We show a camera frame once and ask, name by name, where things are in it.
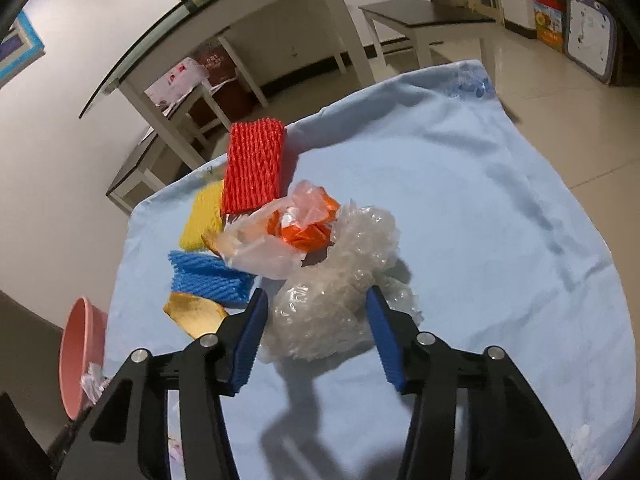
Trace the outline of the pink white plastic bag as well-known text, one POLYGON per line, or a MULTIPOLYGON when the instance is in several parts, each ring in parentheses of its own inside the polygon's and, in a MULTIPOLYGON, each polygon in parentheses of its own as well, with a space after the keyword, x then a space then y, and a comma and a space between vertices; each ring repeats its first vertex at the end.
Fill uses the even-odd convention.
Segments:
POLYGON ((153 82, 145 94, 156 107, 166 108, 179 102, 195 87, 208 79, 208 71, 193 58, 184 58, 153 82))

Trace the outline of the red gift bag under table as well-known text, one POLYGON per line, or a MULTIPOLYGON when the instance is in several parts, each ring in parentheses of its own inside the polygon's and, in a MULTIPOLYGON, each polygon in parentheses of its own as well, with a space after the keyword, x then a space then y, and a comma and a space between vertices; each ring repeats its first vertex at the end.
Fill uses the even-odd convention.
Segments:
POLYGON ((205 68, 212 97, 232 122, 244 119, 254 110, 258 99, 219 41, 201 44, 189 56, 205 68))

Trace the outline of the left dark-top white bench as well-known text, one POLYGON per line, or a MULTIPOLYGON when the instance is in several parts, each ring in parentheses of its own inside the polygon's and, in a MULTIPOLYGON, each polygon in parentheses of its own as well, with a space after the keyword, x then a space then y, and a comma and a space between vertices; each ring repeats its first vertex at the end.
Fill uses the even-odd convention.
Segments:
MULTIPOLYGON (((212 88, 198 84, 163 110, 163 116, 203 158, 216 150, 215 131, 231 126, 214 100, 215 92, 221 89, 221 84, 212 88)), ((176 180, 182 165, 180 157, 150 127, 118 170, 106 197, 130 216, 138 203, 176 180)))

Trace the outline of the orange peel piece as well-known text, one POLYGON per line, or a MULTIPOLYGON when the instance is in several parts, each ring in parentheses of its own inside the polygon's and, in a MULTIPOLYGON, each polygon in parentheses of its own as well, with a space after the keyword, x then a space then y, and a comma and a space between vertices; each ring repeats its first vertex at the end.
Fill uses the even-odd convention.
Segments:
POLYGON ((216 334, 229 313, 213 300, 186 292, 172 292, 163 310, 193 339, 216 334))

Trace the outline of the red foam net sleeve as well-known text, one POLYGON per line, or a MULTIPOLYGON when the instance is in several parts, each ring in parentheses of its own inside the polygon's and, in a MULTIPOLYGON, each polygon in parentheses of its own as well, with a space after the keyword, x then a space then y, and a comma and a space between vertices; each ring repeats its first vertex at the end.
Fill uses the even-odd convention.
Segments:
POLYGON ((221 210, 247 214, 280 197, 285 125, 274 118, 232 125, 221 210))

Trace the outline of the colourful cardboard box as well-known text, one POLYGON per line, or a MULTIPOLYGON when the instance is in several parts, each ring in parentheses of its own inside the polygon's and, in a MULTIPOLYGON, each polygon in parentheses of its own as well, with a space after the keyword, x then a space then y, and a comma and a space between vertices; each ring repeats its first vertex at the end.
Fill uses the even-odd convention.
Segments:
POLYGON ((565 3, 555 0, 535 0, 537 38, 546 46, 564 52, 565 3))

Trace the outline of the white glass-top dining table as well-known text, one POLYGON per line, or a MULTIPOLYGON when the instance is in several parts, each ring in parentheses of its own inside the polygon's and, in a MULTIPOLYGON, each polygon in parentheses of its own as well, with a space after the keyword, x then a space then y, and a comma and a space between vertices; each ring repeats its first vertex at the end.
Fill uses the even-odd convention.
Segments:
MULTIPOLYGON (((218 37, 236 22, 280 0, 208 0, 201 6, 179 3, 154 23, 122 55, 93 91, 80 114, 96 101, 119 90, 138 114, 190 168, 204 164, 203 157, 179 133, 145 94, 163 73, 212 37, 218 37)), ((366 51, 345 0, 323 0, 332 29, 342 40, 362 88, 374 84, 366 51)))

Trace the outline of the clear bubble wrap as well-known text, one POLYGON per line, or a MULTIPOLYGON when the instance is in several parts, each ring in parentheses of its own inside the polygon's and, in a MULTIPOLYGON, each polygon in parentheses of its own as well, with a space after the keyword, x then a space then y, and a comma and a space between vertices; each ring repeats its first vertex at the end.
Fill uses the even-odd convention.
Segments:
POLYGON ((274 295, 258 358, 313 361, 372 340, 368 290, 378 286, 394 310, 421 323, 418 297, 398 274, 400 231, 386 209, 341 206, 323 259, 295 271, 274 295))

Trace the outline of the pink plastic bucket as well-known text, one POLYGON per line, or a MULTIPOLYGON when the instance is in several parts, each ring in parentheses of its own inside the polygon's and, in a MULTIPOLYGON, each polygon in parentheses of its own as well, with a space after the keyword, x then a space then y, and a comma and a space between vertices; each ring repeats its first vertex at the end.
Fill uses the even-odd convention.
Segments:
POLYGON ((58 382, 63 408, 71 420, 77 418, 88 398, 81 377, 90 363, 102 365, 107 313, 87 297, 74 303, 68 316, 58 355, 58 382))

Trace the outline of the dark-top white bench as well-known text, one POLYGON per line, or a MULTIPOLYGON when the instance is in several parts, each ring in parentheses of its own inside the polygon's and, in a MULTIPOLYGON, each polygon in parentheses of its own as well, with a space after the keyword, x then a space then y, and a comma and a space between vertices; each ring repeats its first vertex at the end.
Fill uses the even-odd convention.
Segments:
POLYGON ((375 53, 385 61, 375 23, 405 36, 412 45, 421 68, 433 66, 431 44, 477 39, 480 62, 493 84, 496 83, 494 39, 499 24, 484 14, 463 6, 427 0, 387 0, 360 6, 373 40, 375 53))
MULTIPOLYGON (((215 131, 231 126, 214 100, 215 92, 221 89, 221 84, 212 88, 198 84, 163 110, 163 116, 203 158, 216 150, 215 131)), ((138 203, 176 180, 182 165, 180 157, 150 127, 118 170, 106 197, 130 216, 138 203)))

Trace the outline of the pink orange plastic bag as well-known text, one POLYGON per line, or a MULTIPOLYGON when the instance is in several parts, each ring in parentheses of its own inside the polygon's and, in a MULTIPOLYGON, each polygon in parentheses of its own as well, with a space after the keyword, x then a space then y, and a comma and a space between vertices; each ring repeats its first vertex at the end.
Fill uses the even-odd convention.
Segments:
POLYGON ((311 252, 330 244, 340 203, 307 180, 293 191, 236 219, 217 235, 215 250, 227 266, 284 280, 311 252))

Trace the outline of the light blue floral cloth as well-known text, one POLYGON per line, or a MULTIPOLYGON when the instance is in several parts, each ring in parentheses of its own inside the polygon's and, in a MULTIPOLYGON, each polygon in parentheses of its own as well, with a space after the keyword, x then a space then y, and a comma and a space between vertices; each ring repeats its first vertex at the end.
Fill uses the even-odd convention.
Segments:
MULTIPOLYGON (((283 177, 388 210, 398 280, 451 347, 499 346, 598 478, 634 424, 636 345, 608 246, 475 60, 415 70, 288 127, 283 177)), ((411 402, 372 350, 256 364, 224 399, 244 479, 391 479, 411 402)))

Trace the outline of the yellow foam net sleeve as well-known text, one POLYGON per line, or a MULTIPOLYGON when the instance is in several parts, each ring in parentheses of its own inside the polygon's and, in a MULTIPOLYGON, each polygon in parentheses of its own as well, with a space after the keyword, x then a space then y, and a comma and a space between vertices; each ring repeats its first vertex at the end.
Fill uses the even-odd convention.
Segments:
POLYGON ((221 217, 224 182, 209 183, 194 197, 188 220, 179 238, 179 247, 186 252, 211 248, 224 229, 221 217))

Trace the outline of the right dark-top white bench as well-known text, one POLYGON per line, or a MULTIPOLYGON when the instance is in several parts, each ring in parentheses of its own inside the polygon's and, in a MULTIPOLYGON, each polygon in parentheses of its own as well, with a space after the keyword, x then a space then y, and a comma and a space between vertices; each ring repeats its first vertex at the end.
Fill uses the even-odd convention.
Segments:
POLYGON ((375 23, 405 36, 412 45, 421 68, 433 66, 431 44, 477 39, 480 62, 493 84, 496 83, 494 39, 499 24, 484 14, 463 6, 427 0, 387 0, 360 6, 373 40, 375 53, 385 61, 375 23))

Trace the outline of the blue framed wall picture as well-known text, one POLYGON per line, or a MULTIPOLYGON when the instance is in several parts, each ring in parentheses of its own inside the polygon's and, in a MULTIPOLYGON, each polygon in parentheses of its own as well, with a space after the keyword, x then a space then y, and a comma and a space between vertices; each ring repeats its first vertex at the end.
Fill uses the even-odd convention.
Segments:
POLYGON ((44 44, 21 11, 1 41, 0 87, 44 55, 44 44))

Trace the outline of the blue foam net sleeve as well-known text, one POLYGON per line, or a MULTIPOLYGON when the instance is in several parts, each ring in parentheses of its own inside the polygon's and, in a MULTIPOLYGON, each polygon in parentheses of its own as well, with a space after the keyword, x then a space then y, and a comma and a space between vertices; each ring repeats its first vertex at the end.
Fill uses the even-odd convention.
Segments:
POLYGON ((229 268, 217 256, 173 250, 168 260, 174 269, 172 292, 184 292, 229 307, 242 306, 250 300, 254 275, 229 268))

